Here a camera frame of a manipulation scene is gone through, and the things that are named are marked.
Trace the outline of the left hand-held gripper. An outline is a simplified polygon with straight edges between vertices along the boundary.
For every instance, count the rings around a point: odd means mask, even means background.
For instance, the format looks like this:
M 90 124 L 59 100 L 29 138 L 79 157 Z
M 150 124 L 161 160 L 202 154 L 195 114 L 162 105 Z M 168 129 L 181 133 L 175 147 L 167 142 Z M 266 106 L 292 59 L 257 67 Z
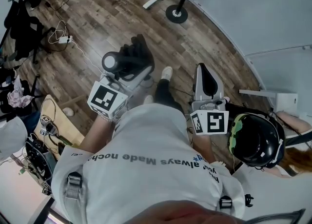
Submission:
M 110 72 L 102 72 L 100 79 L 95 81 L 91 89 L 88 106 L 101 117 L 112 121 L 126 106 L 132 92 L 151 72 L 152 66 L 124 78 Z

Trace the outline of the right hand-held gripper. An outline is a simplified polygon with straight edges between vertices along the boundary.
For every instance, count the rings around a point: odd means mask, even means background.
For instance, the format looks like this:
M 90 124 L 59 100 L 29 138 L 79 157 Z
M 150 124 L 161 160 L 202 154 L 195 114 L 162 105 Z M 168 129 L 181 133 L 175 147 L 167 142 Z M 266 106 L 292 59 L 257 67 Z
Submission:
M 225 108 L 227 101 L 223 98 L 224 86 L 221 78 L 213 69 L 199 63 L 194 80 L 195 101 L 190 114 L 194 133 L 198 136 L 226 134 L 229 111 Z

